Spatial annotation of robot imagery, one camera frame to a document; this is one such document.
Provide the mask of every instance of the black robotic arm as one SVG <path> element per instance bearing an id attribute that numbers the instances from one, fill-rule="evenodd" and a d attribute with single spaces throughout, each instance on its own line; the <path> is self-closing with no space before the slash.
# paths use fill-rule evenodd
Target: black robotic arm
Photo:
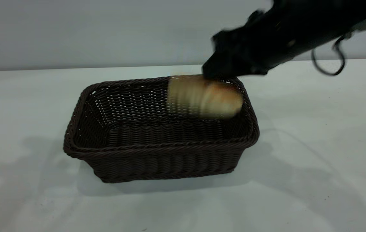
<path id="1" fill-rule="evenodd" d="M 213 36 L 215 52 L 203 65 L 205 78 L 265 75 L 277 65 L 353 31 L 366 30 L 366 0 L 274 0 L 268 12 L 255 11 L 246 24 Z"/>

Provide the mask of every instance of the white wall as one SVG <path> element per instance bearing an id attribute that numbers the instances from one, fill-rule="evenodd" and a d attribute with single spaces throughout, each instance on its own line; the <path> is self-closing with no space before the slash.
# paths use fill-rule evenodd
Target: white wall
<path id="1" fill-rule="evenodd" d="M 213 34 L 270 7 L 270 0 L 0 0 L 0 70 L 203 63 Z M 343 48 L 366 58 L 366 32 Z M 334 58 L 330 46 L 317 54 Z"/>

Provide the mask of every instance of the wicker basket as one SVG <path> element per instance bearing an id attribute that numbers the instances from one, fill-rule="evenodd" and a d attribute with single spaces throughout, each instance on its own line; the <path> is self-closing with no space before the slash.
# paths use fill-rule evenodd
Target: wicker basket
<path id="1" fill-rule="evenodd" d="M 232 172 L 259 128 L 243 84 L 231 119 L 200 119 L 167 111 L 169 77 L 110 81 L 81 94 L 68 125 L 64 151 L 86 161 L 103 182 L 177 179 Z"/>

